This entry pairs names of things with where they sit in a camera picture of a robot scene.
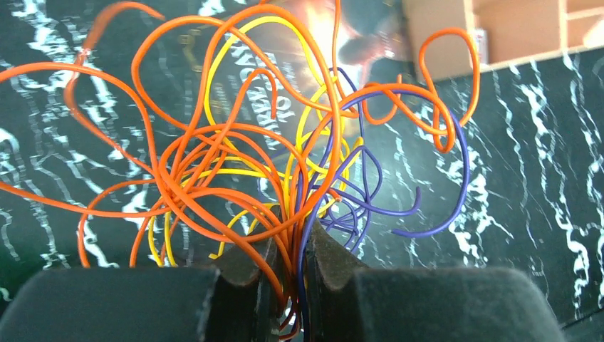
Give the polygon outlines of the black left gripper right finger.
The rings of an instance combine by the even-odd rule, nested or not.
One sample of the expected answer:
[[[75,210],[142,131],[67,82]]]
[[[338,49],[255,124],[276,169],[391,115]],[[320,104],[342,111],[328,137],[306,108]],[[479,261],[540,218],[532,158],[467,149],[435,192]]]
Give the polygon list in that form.
[[[542,292],[514,269],[373,269],[319,224],[306,259],[312,341],[565,338]]]

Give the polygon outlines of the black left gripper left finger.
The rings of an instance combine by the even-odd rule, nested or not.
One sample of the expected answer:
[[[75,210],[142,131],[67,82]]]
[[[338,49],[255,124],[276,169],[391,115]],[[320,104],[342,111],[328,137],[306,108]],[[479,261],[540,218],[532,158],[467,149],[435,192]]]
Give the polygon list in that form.
[[[1,316],[3,341],[277,341],[276,297],[240,248],[192,267],[40,271]]]

